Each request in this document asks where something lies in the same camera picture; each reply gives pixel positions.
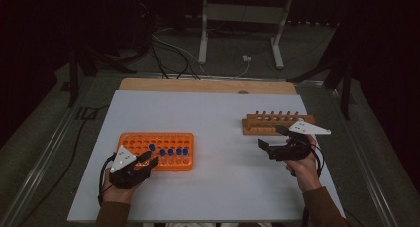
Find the wooden tube rack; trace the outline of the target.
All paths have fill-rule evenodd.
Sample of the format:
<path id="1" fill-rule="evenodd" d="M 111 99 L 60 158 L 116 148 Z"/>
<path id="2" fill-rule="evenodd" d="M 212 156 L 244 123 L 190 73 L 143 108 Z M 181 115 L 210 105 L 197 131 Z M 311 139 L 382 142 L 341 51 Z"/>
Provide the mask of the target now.
<path id="1" fill-rule="evenodd" d="M 280 136 L 280 133 L 276 131 L 277 126 L 290 128 L 297 121 L 316 123 L 313 115 L 302 115 L 299 112 L 271 111 L 267 113 L 264 111 L 260 113 L 256 111 L 253 114 L 247 114 L 242 120 L 242 131 L 244 135 Z"/>

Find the dark equipment with red light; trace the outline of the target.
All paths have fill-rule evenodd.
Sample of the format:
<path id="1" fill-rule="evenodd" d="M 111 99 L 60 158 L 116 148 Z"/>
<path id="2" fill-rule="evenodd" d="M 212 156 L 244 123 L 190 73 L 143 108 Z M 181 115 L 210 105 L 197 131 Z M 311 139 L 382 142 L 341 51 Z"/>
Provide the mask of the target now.
<path id="1" fill-rule="evenodd" d="M 132 0 L 134 35 L 130 48 L 142 56 L 150 47 L 156 21 L 154 0 Z"/>

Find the metal floor rail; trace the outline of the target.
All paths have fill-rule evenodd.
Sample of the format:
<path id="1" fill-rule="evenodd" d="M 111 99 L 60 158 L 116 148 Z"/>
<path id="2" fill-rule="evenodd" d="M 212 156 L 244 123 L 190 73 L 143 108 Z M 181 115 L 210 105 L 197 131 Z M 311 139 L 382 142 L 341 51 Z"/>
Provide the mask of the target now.
<path id="1" fill-rule="evenodd" d="M 336 90 L 327 90 L 328 96 L 332 102 L 335 113 L 338 116 L 343 129 L 347 137 L 350 139 L 351 151 L 356 159 L 356 163 L 359 167 L 360 173 L 365 181 L 367 190 L 370 198 L 375 206 L 375 209 L 379 215 L 379 218 L 384 227 L 400 227 L 397 223 L 392 210 L 389 207 L 389 203 L 382 191 L 382 188 L 377 181 L 376 176 L 373 173 L 370 163 L 368 162 L 367 156 L 364 153 L 364 149 L 357 138 L 351 123 L 347 120 L 341 111 L 341 98 Z"/>
<path id="2" fill-rule="evenodd" d="M 0 150 L 0 227 L 19 225 L 93 81 L 81 81 L 75 101 L 53 89 Z"/>

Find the orange plastic tube rack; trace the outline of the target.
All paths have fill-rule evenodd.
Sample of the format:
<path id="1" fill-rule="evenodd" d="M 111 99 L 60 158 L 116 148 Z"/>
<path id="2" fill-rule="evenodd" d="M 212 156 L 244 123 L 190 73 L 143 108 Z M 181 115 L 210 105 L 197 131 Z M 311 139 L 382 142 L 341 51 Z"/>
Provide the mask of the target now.
<path id="1" fill-rule="evenodd" d="M 117 148 L 124 146 L 136 156 L 149 151 L 148 145 L 150 143 L 155 144 L 156 150 L 155 155 L 150 157 L 159 157 L 160 149 L 166 150 L 166 164 L 163 165 L 158 161 L 158 165 L 153 168 L 153 171 L 191 171 L 194 164 L 194 135 L 188 132 L 126 132 L 122 133 L 117 144 Z M 174 163 L 171 165 L 168 162 L 168 149 L 174 149 Z M 176 163 L 176 149 L 177 148 L 188 148 L 190 156 L 190 164 L 186 165 L 182 163 L 178 165 Z M 147 161 L 137 163 L 135 169 L 141 168 Z"/>

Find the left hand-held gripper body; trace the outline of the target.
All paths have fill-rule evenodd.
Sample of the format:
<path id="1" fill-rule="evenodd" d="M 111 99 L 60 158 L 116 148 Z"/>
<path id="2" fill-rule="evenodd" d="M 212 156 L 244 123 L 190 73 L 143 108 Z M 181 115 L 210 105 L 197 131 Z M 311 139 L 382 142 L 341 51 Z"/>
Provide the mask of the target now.
<path id="1" fill-rule="evenodd" d="M 117 188 L 130 189 L 151 175 L 151 170 L 143 167 L 135 169 L 137 156 L 124 146 L 121 146 L 116 153 L 113 165 L 110 169 L 110 182 Z"/>

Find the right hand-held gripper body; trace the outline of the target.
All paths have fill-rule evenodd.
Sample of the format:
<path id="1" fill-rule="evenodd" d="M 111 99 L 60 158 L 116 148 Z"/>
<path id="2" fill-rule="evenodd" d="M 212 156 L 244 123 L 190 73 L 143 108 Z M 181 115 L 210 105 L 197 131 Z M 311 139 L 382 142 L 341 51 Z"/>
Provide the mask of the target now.
<path id="1" fill-rule="evenodd" d="M 290 128 L 292 134 L 287 136 L 289 142 L 283 146 L 272 146 L 273 151 L 267 152 L 272 160 L 302 160 L 312 151 L 308 135 L 330 135 L 331 131 L 322 127 L 310 124 L 305 121 L 297 121 Z"/>

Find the black tripod stand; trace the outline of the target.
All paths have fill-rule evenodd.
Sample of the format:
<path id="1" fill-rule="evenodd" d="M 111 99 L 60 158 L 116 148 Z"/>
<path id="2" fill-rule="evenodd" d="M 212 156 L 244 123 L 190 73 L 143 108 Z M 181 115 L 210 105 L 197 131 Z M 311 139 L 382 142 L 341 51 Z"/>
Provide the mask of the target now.
<path id="1" fill-rule="evenodd" d="M 323 81 L 323 87 L 336 89 L 339 84 L 342 84 L 340 110 L 347 120 L 350 119 L 349 103 L 353 70 L 351 42 L 352 36 L 346 36 L 346 28 L 343 25 L 339 26 L 318 64 L 313 69 L 297 77 L 287 79 L 288 82 L 301 83 L 316 74 L 328 70 L 329 73 Z"/>
<path id="2" fill-rule="evenodd" d="M 71 47 L 69 50 L 69 84 L 70 92 L 69 107 L 73 107 L 79 96 L 78 71 L 82 69 L 86 76 L 94 76 L 97 69 L 94 60 L 104 62 L 111 68 L 126 74 L 134 74 L 133 70 L 123 67 L 121 64 L 106 57 L 89 46 Z"/>

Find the person's right hand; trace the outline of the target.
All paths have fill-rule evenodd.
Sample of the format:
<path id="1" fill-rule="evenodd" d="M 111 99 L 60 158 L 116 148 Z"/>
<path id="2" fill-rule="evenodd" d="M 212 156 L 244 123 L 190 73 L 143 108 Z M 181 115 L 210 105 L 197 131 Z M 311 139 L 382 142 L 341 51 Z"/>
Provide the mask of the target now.
<path id="1" fill-rule="evenodd" d="M 302 160 L 286 160 L 286 168 L 290 173 L 294 173 L 297 178 L 297 183 L 302 192 L 316 190 L 322 187 L 317 172 L 317 160 L 314 155 L 317 142 L 311 135 L 307 136 L 312 152 Z"/>

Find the white metal stand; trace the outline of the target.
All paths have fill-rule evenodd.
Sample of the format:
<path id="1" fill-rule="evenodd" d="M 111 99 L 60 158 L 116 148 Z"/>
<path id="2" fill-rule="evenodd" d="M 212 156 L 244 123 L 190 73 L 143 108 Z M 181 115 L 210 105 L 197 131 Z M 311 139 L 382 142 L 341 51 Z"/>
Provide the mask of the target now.
<path id="1" fill-rule="evenodd" d="M 216 4 L 202 0 L 202 25 L 201 40 L 199 47 L 198 63 L 205 64 L 207 59 L 207 46 L 209 21 L 223 22 L 246 22 L 277 24 L 276 34 L 270 38 L 270 45 L 278 69 L 284 68 L 284 62 L 280 51 L 279 43 L 287 22 L 288 14 L 293 0 L 285 0 L 282 7 L 266 7 L 236 4 Z"/>

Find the person's left hand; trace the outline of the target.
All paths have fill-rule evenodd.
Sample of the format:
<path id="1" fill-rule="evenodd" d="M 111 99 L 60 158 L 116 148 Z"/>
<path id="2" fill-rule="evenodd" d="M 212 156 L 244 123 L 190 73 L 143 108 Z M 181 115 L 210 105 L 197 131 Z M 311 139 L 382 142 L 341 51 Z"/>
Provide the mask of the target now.
<path id="1" fill-rule="evenodd" d="M 136 185 L 130 189 L 117 188 L 110 182 L 109 175 L 110 175 L 110 169 L 107 168 L 105 170 L 104 182 L 102 184 L 103 201 L 130 204 L 139 186 Z"/>

